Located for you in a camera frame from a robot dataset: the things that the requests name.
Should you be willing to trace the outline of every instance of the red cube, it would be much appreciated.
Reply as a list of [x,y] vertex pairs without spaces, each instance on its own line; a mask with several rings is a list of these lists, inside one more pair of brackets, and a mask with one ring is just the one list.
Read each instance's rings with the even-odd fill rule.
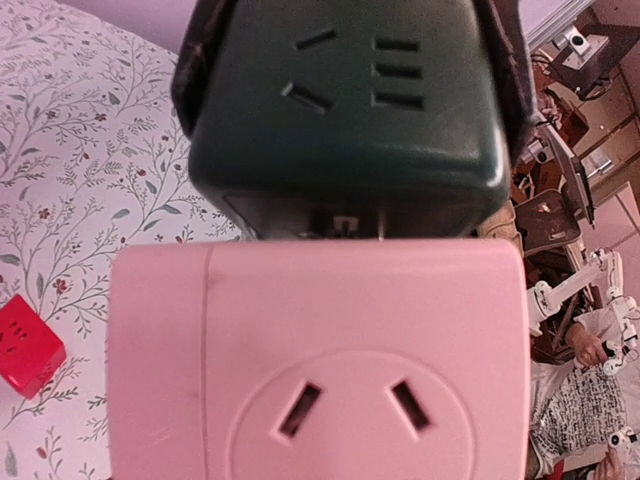
[[33,398],[66,357],[62,341],[20,295],[0,310],[0,375],[18,393]]

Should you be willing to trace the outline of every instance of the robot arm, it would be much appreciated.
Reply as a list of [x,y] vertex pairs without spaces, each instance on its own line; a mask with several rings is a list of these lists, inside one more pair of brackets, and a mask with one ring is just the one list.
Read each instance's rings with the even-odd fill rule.
[[613,309],[622,332],[622,341],[628,348],[637,346],[638,334],[629,317],[636,311],[633,298],[625,297],[623,291],[622,258],[618,252],[598,250],[594,252],[587,266],[576,272],[555,288],[546,282],[538,282],[527,292],[529,302],[530,332],[541,335],[540,323],[562,308],[562,304],[585,288],[601,275],[607,276],[606,299]]

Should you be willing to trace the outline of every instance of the white floral fabric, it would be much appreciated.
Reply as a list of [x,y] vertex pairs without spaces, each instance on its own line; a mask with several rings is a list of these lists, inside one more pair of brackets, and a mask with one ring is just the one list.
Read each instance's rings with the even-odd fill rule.
[[111,262],[132,243],[239,238],[188,181],[175,61],[51,0],[0,1],[0,307],[22,295],[68,353],[31,401],[0,379],[0,478],[111,476]]

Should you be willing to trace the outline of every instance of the flower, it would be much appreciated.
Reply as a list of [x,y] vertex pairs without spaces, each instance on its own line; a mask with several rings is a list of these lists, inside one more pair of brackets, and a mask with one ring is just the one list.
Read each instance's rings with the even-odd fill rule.
[[58,278],[58,279],[54,282],[53,287],[56,289],[56,293],[57,293],[58,295],[62,295],[62,294],[67,290],[67,288],[69,288],[69,287],[67,286],[67,282],[66,282],[66,280],[62,280],[61,278]]

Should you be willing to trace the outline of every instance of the socket slot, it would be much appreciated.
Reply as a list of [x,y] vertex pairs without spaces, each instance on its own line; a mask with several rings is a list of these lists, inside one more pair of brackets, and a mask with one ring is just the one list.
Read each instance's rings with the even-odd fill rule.
[[329,110],[334,107],[333,102],[322,98],[321,96],[311,92],[310,90],[289,82],[286,87],[282,89],[280,95],[290,98],[296,102],[312,109],[314,112],[325,115]]
[[407,419],[415,429],[416,433],[422,432],[431,422],[420,406],[420,402],[411,391],[406,380],[401,381],[391,389],[391,393],[398,402],[398,405],[407,416]]
[[302,40],[297,41],[295,47],[299,52],[301,50],[306,50],[307,48],[314,47],[319,43],[334,40],[337,37],[338,34],[333,28],[325,28],[324,30],[320,30],[319,32],[316,32],[307,38],[303,38]]
[[373,40],[373,48],[375,50],[393,50],[396,52],[416,53],[420,51],[420,43],[411,40],[376,37]]
[[372,94],[371,105],[381,108],[422,111],[424,110],[424,97],[420,95],[375,92]]
[[322,390],[320,388],[311,383],[306,383],[295,403],[287,412],[287,416],[278,431],[286,437],[289,437],[289,439],[293,439],[309,416],[311,409],[317,403],[321,394]]
[[420,80],[422,78],[422,69],[420,67],[413,67],[410,65],[389,65],[384,63],[376,63],[373,66],[372,74],[376,77]]

